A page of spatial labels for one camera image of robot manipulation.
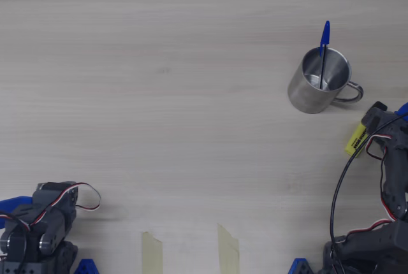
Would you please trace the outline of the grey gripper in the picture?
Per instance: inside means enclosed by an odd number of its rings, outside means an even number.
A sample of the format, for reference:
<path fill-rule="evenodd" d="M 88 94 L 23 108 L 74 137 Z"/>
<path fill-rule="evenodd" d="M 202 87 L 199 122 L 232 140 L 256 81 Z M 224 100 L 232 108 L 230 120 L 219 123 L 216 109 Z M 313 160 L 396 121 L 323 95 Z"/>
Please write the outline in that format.
<path fill-rule="evenodd" d="M 407 146 L 407 103 L 395 112 L 373 107 L 363 117 L 362 124 L 370 136 L 367 146 L 374 141 L 381 147 Z"/>
<path fill-rule="evenodd" d="M 39 206 L 39 213 L 35 220 L 41 220 L 49 208 L 56 207 L 64 213 L 75 212 L 78 199 L 77 183 L 67 182 L 44 182 L 39 183 L 33 193 L 33 204 Z"/>

